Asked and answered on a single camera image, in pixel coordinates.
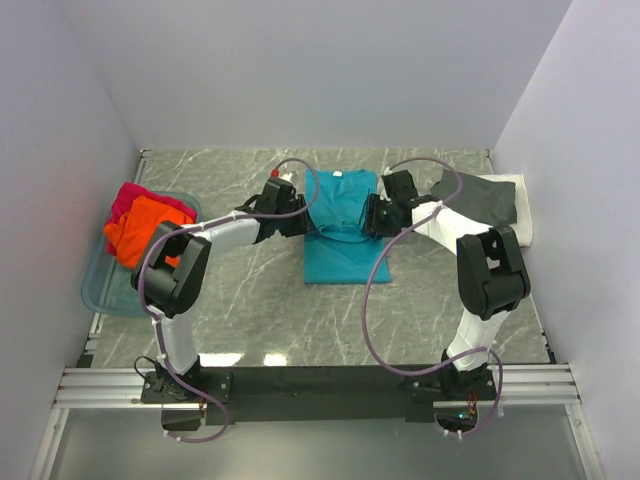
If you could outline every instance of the wire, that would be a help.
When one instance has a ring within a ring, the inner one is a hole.
[[[285,165],[286,163],[289,163],[289,162],[301,163],[305,168],[307,168],[311,172],[311,175],[313,176],[313,181],[315,183],[315,189],[314,189],[315,191],[313,193],[311,201],[309,203],[307,203],[306,205],[304,205],[302,208],[300,208],[300,209],[298,209],[298,210],[296,210],[294,212],[283,213],[283,214],[260,213],[260,214],[241,214],[241,215],[227,216],[227,217],[222,217],[222,218],[217,218],[217,219],[214,219],[214,220],[210,220],[208,222],[204,222],[204,223],[201,223],[201,224],[191,225],[191,226],[187,226],[187,227],[184,227],[184,228],[179,228],[177,230],[169,232],[169,233],[163,235],[162,237],[160,237],[151,246],[151,248],[149,249],[149,252],[147,253],[147,255],[144,258],[144,260],[142,262],[142,265],[140,267],[140,276],[138,278],[138,299],[140,300],[140,304],[142,305],[143,311],[146,312],[148,315],[150,315],[151,318],[153,319],[152,324],[153,324],[153,326],[155,328],[155,331],[156,331],[156,338],[158,339],[158,350],[160,351],[160,355],[164,357],[164,366],[165,366],[165,368],[169,372],[169,375],[171,375],[173,380],[178,385],[180,385],[185,390],[200,396],[201,398],[203,398],[208,403],[214,404],[216,407],[218,407],[222,411],[222,414],[224,416],[224,424],[222,425],[220,430],[218,430],[216,433],[214,433],[212,435],[209,435],[208,437],[203,437],[203,438],[183,438],[183,437],[180,437],[179,435],[177,435],[177,434],[175,434],[173,432],[166,432],[166,434],[168,436],[170,436],[171,438],[174,438],[174,439],[176,439],[178,441],[185,442],[185,443],[204,443],[204,442],[209,442],[211,440],[215,440],[216,438],[221,437],[224,434],[224,432],[227,430],[227,428],[229,428],[229,425],[231,423],[231,416],[229,414],[229,410],[227,409],[227,407],[225,407],[225,405],[220,400],[218,400],[217,398],[209,395],[206,392],[203,392],[202,390],[199,390],[199,389],[189,385],[182,378],[180,378],[180,376],[176,372],[175,368],[173,368],[173,365],[171,364],[171,361],[170,361],[169,356],[167,354],[167,347],[166,347],[166,344],[165,344],[164,335],[162,333],[162,325],[161,325],[162,319],[161,319],[161,317],[158,315],[158,313],[156,311],[154,311],[154,310],[149,308],[149,305],[147,305],[147,301],[146,301],[145,296],[144,296],[144,284],[145,284],[145,279],[146,279],[146,271],[147,271],[147,268],[149,267],[150,259],[153,257],[153,255],[155,255],[155,253],[161,248],[161,246],[167,240],[169,240],[170,238],[173,238],[175,236],[182,235],[184,233],[201,232],[201,231],[204,231],[204,230],[209,230],[211,228],[215,228],[215,227],[220,226],[220,225],[224,225],[225,223],[233,222],[233,221],[236,221],[236,220],[242,220],[242,219],[250,219],[250,218],[253,218],[253,219],[284,219],[284,218],[292,218],[292,217],[295,217],[296,215],[300,215],[301,213],[304,213],[307,210],[309,210],[311,205],[313,205],[314,202],[316,201],[316,199],[318,198],[318,192],[320,191],[320,180],[318,178],[318,174],[316,173],[315,169],[308,162],[306,162],[305,160],[302,160],[300,158],[294,158],[294,157],[286,158],[286,159],[282,160],[281,162],[279,162],[276,165],[275,170],[278,170],[280,167],[282,167],[282,165]]]
[[[142,378],[146,379],[147,377],[146,377],[143,373],[141,373],[141,372],[140,372],[140,370],[138,370],[138,360],[140,360],[141,358],[144,358],[145,360],[147,360],[147,361],[151,362],[151,364],[152,364],[154,367],[156,366],[156,364],[157,364],[158,362],[157,362],[156,360],[154,360],[153,358],[151,358],[151,357],[147,357],[146,355],[140,355],[138,358],[136,358],[136,359],[133,361],[133,369],[136,371],[136,373],[137,373],[138,375],[140,375]]]
[[[498,387],[497,387],[497,395],[496,395],[496,399],[493,403],[493,405],[491,406],[491,410],[489,410],[489,414],[478,424],[476,425],[475,428],[473,428],[472,430],[469,430],[468,432],[464,432],[463,435],[469,435],[472,433],[477,432],[478,430],[480,430],[481,428],[483,428],[488,421],[493,418],[493,416],[495,415],[497,409],[498,409],[498,404],[500,403],[500,397],[502,396],[502,381],[503,381],[503,367],[502,367],[502,360],[500,360],[500,357],[498,356],[498,354],[493,351],[490,348],[486,348],[486,347],[477,347],[477,348],[472,348],[470,350],[464,351],[462,353],[459,353],[458,355],[454,355],[451,358],[448,358],[447,360],[434,365],[432,367],[429,368],[425,368],[422,370],[415,370],[415,371],[411,371],[411,370],[402,370],[396,367],[392,367],[391,365],[389,365],[387,362],[385,362],[382,357],[380,356],[380,354],[378,354],[378,352],[376,352],[373,343],[371,342],[371,337],[369,335],[369,328],[367,327],[367,304],[369,302],[369,295],[371,293],[371,287],[373,285],[373,281],[375,279],[376,273],[378,272],[378,270],[380,269],[380,265],[382,264],[382,262],[384,261],[384,258],[387,256],[387,254],[391,251],[391,249],[400,241],[402,240],[404,237],[406,237],[407,235],[409,235],[411,232],[413,232],[416,228],[424,225],[425,223],[433,220],[436,215],[438,215],[438,213],[440,213],[440,211],[442,210],[442,208],[444,207],[444,205],[446,205],[448,202],[450,202],[451,200],[453,200],[456,196],[458,196],[458,194],[462,191],[462,178],[460,177],[460,174],[448,163],[446,163],[443,160],[437,159],[437,158],[433,158],[433,157],[414,157],[414,158],[408,158],[406,160],[402,160],[401,162],[396,163],[395,165],[390,167],[390,170],[393,170],[397,167],[399,167],[400,165],[404,165],[406,163],[409,162],[416,162],[416,161],[428,161],[428,162],[433,162],[433,163],[437,163],[441,166],[443,166],[444,168],[448,169],[456,178],[456,182],[457,182],[457,188],[456,190],[449,195],[447,198],[445,198],[442,203],[440,205],[438,205],[433,212],[431,212],[429,215],[427,215],[427,217],[425,217],[424,219],[420,220],[419,222],[414,223],[413,225],[411,225],[410,227],[405,228],[402,232],[400,232],[398,235],[396,235],[395,237],[393,237],[391,239],[391,241],[384,247],[384,249],[382,250],[382,253],[380,253],[380,256],[377,258],[375,264],[373,265],[373,268],[371,269],[371,273],[369,274],[369,278],[367,279],[367,284],[365,285],[365,289],[364,289],[364,298],[362,299],[362,309],[360,312],[360,320],[361,320],[361,324],[362,324],[362,334],[364,336],[364,342],[367,345],[367,348],[369,349],[369,352],[371,353],[371,356],[375,359],[376,362],[378,362],[378,364],[384,368],[385,370],[391,372],[391,373],[395,373],[396,375],[401,375],[401,376],[405,376],[405,377],[421,377],[424,375],[430,375],[432,373],[437,372],[438,370],[441,370],[442,368],[451,365],[452,363],[454,363],[455,361],[466,357],[467,355],[472,355],[474,353],[481,353],[481,352],[488,352],[495,360],[496,363],[498,364]]]

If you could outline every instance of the wall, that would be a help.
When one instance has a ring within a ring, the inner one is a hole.
[[[526,175],[527,253],[610,479],[637,478],[640,416],[640,2],[575,0],[495,150]]]
[[[494,146],[570,0],[58,0],[137,145]]]
[[[13,480],[86,341],[83,271],[137,152],[55,3],[0,10],[0,464]]]

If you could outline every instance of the teal plastic basket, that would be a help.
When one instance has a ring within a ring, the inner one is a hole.
[[[200,203],[191,195],[178,192],[155,192],[176,198],[193,208],[200,220]],[[107,238],[100,240],[82,281],[82,301],[94,312],[105,315],[142,316],[138,292],[131,287],[131,270],[123,267],[107,253]]]

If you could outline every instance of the marble tabletop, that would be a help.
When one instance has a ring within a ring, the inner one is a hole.
[[[480,175],[492,173],[487,153],[405,148],[151,150],[143,157],[140,183],[194,196],[208,219],[259,193],[274,165],[287,157],[306,159],[319,169],[364,168],[380,174],[402,159],[431,155]],[[290,168],[302,173],[298,165]],[[442,171],[426,162],[408,169],[423,193]],[[391,251],[388,263],[392,282],[373,287],[368,308],[374,345],[391,363],[436,363],[462,314],[455,257],[434,241],[411,235]],[[302,272],[302,237],[276,235],[211,259],[193,307],[193,332],[203,364],[374,364],[360,327],[364,286],[305,285]],[[508,363],[548,363],[545,344],[528,298],[502,326],[496,349]],[[106,316],[92,366],[131,367],[138,355],[155,353],[148,319]]]

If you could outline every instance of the red cloth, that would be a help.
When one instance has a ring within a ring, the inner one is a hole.
[[[193,218],[194,222],[197,220],[196,211],[188,205],[185,205],[184,202],[181,202],[176,198],[166,197],[164,195],[158,195],[157,193],[150,192],[146,188],[136,185],[135,183],[126,182],[122,187],[120,187],[120,191],[111,205],[111,215],[105,223],[105,226],[111,223],[118,225],[120,223],[120,217],[131,211],[133,202],[138,197],[147,197],[151,200],[155,200],[156,202],[164,203],[165,205],[169,205],[170,207],[173,207]],[[107,253],[116,255],[116,247],[112,245],[111,242],[107,242]]]

